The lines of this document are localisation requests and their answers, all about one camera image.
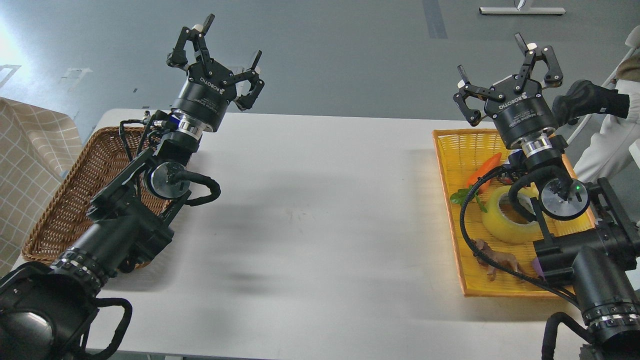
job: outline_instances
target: orange carrot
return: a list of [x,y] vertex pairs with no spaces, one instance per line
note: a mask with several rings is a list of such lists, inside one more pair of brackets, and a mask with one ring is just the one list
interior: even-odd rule
[[[486,173],[489,172],[489,170],[495,168],[496,166],[500,165],[500,158],[502,157],[502,153],[498,152],[496,155],[493,155],[491,158],[489,158],[487,161],[485,161],[482,166],[480,166],[479,169],[477,169],[473,174],[471,174],[471,176],[469,176],[469,178],[467,179],[467,188],[473,184],[475,184],[478,181],[478,178],[484,176]],[[485,191],[487,191],[487,189],[489,189],[489,184],[491,183],[491,179],[489,181],[487,181],[486,183],[482,184],[480,186],[480,189],[478,189],[478,193],[483,193]]]

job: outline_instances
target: brown toy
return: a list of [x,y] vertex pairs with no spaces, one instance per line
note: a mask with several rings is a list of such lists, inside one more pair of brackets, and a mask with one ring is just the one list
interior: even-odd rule
[[[472,239],[476,247],[485,255],[487,255],[490,259],[494,260],[496,263],[510,267],[515,272],[522,273],[522,268],[520,264],[518,264],[518,260],[514,254],[510,254],[508,252],[499,252],[491,249],[489,244],[487,244],[482,239]],[[495,280],[495,268],[489,265],[487,262],[482,260],[480,257],[476,256],[478,263],[481,266],[488,266],[486,274],[490,276],[489,281]]]

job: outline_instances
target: yellow tape roll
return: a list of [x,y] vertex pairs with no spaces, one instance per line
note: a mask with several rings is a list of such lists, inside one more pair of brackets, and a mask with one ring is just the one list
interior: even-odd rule
[[[521,244],[540,239],[540,226],[537,222],[529,222],[522,218],[509,203],[510,186],[494,190],[486,204],[487,213],[482,213],[484,227],[498,240],[506,243]],[[522,188],[518,192],[518,200],[531,213],[530,197],[538,193],[530,188]]]

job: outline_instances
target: white pants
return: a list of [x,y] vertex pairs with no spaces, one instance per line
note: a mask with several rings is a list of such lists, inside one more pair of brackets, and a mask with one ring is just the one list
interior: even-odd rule
[[633,161],[629,146],[640,138],[640,83],[618,80],[616,89],[619,94],[629,95],[629,114],[626,119],[613,115],[604,118],[600,132],[591,137],[591,145],[575,164],[582,182],[616,175]]

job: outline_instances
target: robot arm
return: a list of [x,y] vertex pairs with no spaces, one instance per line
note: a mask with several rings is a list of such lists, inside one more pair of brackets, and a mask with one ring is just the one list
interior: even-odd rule
[[[125,299],[97,299],[109,278],[119,270],[130,272],[137,264],[153,260],[172,240],[169,228],[184,206],[197,206],[220,196],[220,186],[210,177],[185,169],[198,150],[203,131],[217,131],[231,101],[240,110],[251,108],[264,86],[255,69],[234,76],[209,57],[204,26],[183,28],[167,64],[188,73],[171,113],[157,111],[146,123],[144,135],[161,136],[156,148],[138,155],[91,200],[87,216],[94,224],[51,266],[37,262],[21,265],[0,279],[0,354],[3,360],[107,359],[118,348],[132,316]],[[196,62],[188,65],[184,46],[191,41]],[[248,80],[252,90],[236,99],[235,84]],[[156,197],[171,200],[159,215],[140,200],[145,188]],[[191,183],[207,186],[211,194],[189,199]],[[99,308],[125,309],[111,344],[91,355],[85,346],[88,329]]]
[[[640,353],[640,300],[624,273],[636,268],[640,237],[605,178],[596,184],[583,184],[568,175],[561,161],[567,144],[562,136],[554,135],[564,124],[558,123],[549,110],[542,98],[540,83],[531,79],[531,70],[538,60],[548,66],[545,75],[548,87],[561,84],[562,72],[550,46],[527,45],[519,34],[516,41],[525,55],[520,72],[490,88],[472,86],[464,70],[458,67],[462,81],[454,100],[465,118],[472,126],[480,120],[480,111],[466,106],[468,97],[484,101],[484,111],[493,119],[505,147],[516,150],[509,157],[508,168],[492,170],[469,191],[460,215],[463,237],[474,254],[486,261],[466,232],[466,204],[489,178],[503,172],[516,174],[509,199],[522,216],[538,221],[544,239],[534,242],[540,278],[514,275],[576,305],[586,325],[585,329],[566,314],[554,314],[545,330],[543,359],[553,358],[557,326],[561,322],[588,342],[581,359],[626,359],[621,356]],[[537,198],[531,199],[534,214],[517,201],[518,190],[531,183],[540,190]],[[543,213],[557,220],[571,220],[585,212],[589,205],[601,219],[594,229],[565,236],[549,232]],[[513,274],[499,264],[487,262]],[[573,286],[575,294],[562,288],[566,285]]]

